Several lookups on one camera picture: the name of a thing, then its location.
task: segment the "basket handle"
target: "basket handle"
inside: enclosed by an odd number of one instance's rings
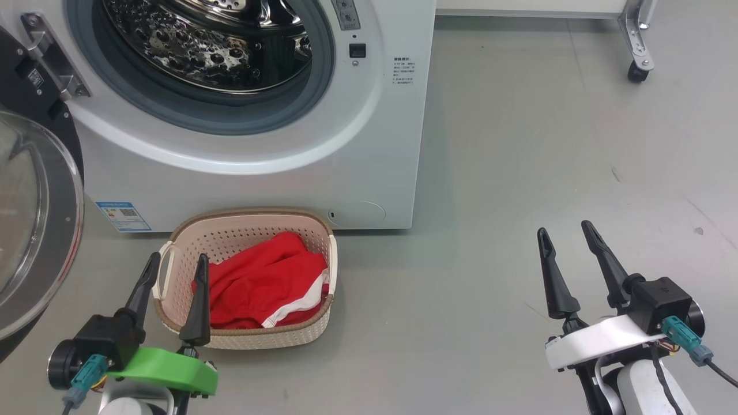
[[[331,280],[328,282],[328,294],[333,295],[336,292],[336,280],[338,278],[338,246],[333,235],[329,235],[328,239],[331,242],[331,263],[328,264]]]
[[[164,281],[162,281],[161,283],[164,284],[164,292],[161,292],[159,290],[159,284],[162,280],[162,265],[164,264],[164,257],[173,247],[173,242],[167,241],[167,243],[163,244],[162,248],[159,250],[159,254],[162,256],[162,263],[159,264],[159,271],[156,274],[156,282],[154,283],[154,287],[151,289],[151,294],[157,300],[164,300],[167,297],[167,288],[169,287],[167,285],[167,281],[169,280],[169,275],[172,273],[172,265],[174,264],[174,252],[170,253],[169,255],[169,262],[167,263],[167,274],[164,275]]]

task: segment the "door hinge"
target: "door hinge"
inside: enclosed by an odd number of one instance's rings
[[[59,88],[61,99],[68,101],[74,97],[89,97],[89,89],[59,44],[44,15],[23,13],[21,23],[33,42],[28,48],[30,56],[51,75]]]

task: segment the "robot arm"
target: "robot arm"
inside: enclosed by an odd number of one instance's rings
[[[195,293],[187,322],[179,333],[177,353],[143,348],[143,321],[149,292],[159,273],[159,253],[149,258],[128,303],[113,317],[94,315],[74,340],[64,340],[49,358],[47,374],[55,389],[66,391],[64,414],[84,401],[95,383],[103,384],[99,414],[186,415],[191,397],[214,395],[218,373],[212,362],[198,359],[195,347],[210,342],[208,258],[201,254]],[[165,409],[146,400],[165,402]]]
[[[662,322],[675,316],[699,338],[705,331],[700,307],[669,278],[646,281],[639,274],[628,276],[592,223],[583,221],[582,229],[602,269],[607,302],[618,316],[592,326],[579,319],[579,302],[556,264],[554,245],[546,229],[539,229],[548,315],[564,320],[564,334],[549,338],[545,345],[549,365],[575,371],[593,415],[695,414],[661,364],[671,347]],[[618,367],[603,373],[613,365]]]

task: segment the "caster wheel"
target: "caster wheel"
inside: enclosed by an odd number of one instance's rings
[[[633,63],[630,64],[630,69],[628,69],[628,80],[630,80],[630,82],[641,83],[648,78],[648,72],[649,71],[644,71],[639,68],[635,64],[635,61],[633,61]]]

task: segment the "white washing machine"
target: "white washing machine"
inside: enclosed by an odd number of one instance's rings
[[[413,218],[435,3],[5,0],[0,24],[55,73],[23,82],[59,86],[118,230],[269,206],[391,229]]]

